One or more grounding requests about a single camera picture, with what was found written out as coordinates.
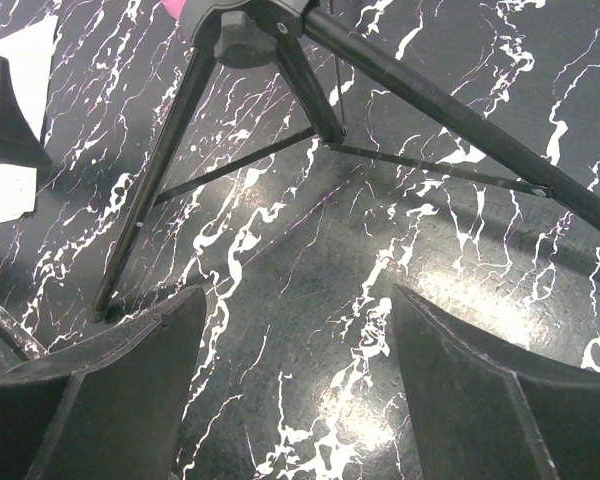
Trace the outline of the white sheet music page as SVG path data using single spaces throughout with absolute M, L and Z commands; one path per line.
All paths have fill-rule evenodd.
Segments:
M 33 213 L 52 170 L 44 147 L 58 17 L 0 39 L 0 224 Z

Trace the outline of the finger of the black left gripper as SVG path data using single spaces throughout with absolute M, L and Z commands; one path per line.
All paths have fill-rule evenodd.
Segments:
M 52 161 L 25 119 L 11 81 L 9 61 L 0 56 L 0 163 L 50 168 Z

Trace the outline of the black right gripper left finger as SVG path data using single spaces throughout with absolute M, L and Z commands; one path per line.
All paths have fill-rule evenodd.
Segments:
M 0 479 L 172 479 L 207 302 L 189 287 L 0 372 Z

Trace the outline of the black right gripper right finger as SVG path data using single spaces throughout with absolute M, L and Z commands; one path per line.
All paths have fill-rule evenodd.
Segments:
M 391 323 L 426 479 L 600 479 L 600 373 L 509 343 L 411 289 Z

